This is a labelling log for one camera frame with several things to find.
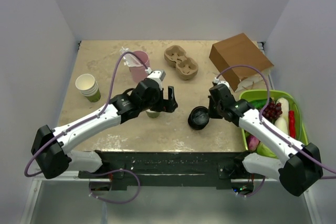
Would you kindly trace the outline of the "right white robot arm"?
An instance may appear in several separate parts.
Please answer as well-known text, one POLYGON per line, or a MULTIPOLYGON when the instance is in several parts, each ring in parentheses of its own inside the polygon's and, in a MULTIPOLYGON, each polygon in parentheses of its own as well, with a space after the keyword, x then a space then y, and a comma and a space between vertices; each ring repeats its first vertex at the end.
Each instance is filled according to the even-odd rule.
POLYGON ((226 81, 217 81, 209 89, 209 110, 215 118, 232 122, 257 137, 276 156, 269 158, 244 152, 234 165, 239 178, 259 174, 275 179, 294 196, 300 196, 323 176, 320 151, 312 143, 304 145, 282 132, 259 115, 244 99, 236 101, 226 81))

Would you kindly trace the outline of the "green paper coffee cup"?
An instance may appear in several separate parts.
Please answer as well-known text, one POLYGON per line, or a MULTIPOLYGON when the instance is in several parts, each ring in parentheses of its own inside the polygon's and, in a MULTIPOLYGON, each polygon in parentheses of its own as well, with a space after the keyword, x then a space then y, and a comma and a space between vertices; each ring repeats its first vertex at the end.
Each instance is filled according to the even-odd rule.
POLYGON ((146 112, 147 116, 149 118, 152 118, 152 119, 157 118, 157 117, 160 116, 160 112, 151 111, 151 110, 146 110, 145 112, 146 112))

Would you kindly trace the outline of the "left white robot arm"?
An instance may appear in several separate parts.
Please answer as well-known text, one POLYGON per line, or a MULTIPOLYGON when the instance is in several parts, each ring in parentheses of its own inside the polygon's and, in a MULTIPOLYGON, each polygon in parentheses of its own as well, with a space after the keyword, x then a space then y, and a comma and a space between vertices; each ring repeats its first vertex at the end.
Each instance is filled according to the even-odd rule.
POLYGON ((82 170, 97 178, 108 174, 109 165, 97 152, 78 152, 74 148, 90 137, 114 126, 137 118, 146 110, 172 113, 177 109, 173 86, 164 98, 157 81, 146 78, 135 88, 115 95, 107 106, 61 127, 44 125, 37 130, 31 153, 46 179, 56 178, 67 170, 82 170))

